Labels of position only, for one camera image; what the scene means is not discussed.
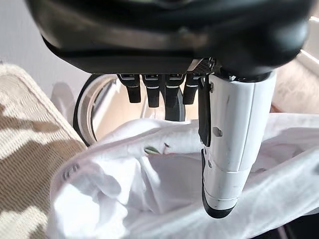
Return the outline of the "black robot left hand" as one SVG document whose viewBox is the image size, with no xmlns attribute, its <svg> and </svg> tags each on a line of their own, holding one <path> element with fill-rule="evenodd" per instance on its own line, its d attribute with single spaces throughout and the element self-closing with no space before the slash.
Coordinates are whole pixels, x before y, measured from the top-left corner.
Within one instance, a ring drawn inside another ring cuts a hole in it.
<svg viewBox="0 0 319 239">
<path fill-rule="evenodd" d="M 313 0 L 28 0 L 45 45 L 88 73 L 116 74 L 140 101 L 173 106 L 198 96 L 202 201 L 230 214 L 256 161 L 274 70 L 300 52 Z"/>
</svg>

